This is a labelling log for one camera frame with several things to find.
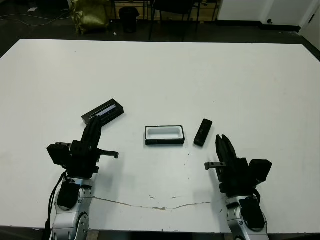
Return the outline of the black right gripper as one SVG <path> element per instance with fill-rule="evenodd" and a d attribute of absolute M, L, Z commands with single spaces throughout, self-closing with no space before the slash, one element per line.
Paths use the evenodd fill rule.
<path fill-rule="evenodd" d="M 215 169 L 219 189 L 228 198 L 252 196 L 255 192 L 253 179 L 246 158 L 237 158 L 236 151 L 227 136 L 217 135 L 215 140 L 216 153 L 220 162 L 206 162 L 206 170 Z"/>

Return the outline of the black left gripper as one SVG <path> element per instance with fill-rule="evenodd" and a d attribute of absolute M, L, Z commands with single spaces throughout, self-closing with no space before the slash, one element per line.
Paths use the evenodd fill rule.
<path fill-rule="evenodd" d="M 70 159 L 66 163 L 67 174 L 70 177 L 91 179 L 97 174 L 97 163 L 101 156 L 109 156 L 117 159 L 116 151 L 102 150 L 98 148 L 102 134 L 102 122 L 100 116 L 94 116 L 85 127 L 81 141 L 73 140 L 69 151 Z"/>

